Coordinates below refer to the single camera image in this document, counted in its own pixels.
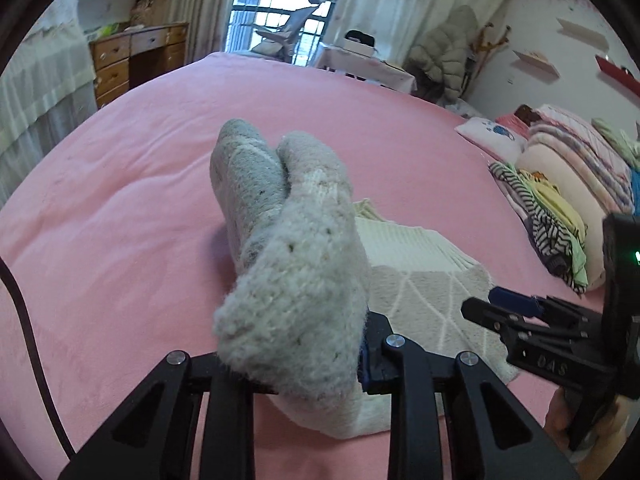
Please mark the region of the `person's right hand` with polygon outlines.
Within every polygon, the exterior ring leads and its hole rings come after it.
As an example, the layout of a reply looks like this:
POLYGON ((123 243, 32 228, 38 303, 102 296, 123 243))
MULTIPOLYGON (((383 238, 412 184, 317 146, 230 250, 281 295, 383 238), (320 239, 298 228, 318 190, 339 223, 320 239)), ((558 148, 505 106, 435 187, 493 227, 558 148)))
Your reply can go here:
MULTIPOLYGON (((622 436, 626 440, 626 425, 629 418, 631 400, 618 396, 608 412, 596 423, 593 430, 597 444, 608 444, 614 438, 622 436)), ((573 419, 573 412, 565 400, 565 390, 557 388, 549 404, 544 420, 544 431, 551 437, 561 451, 568 449, 566 428, 573 419)))

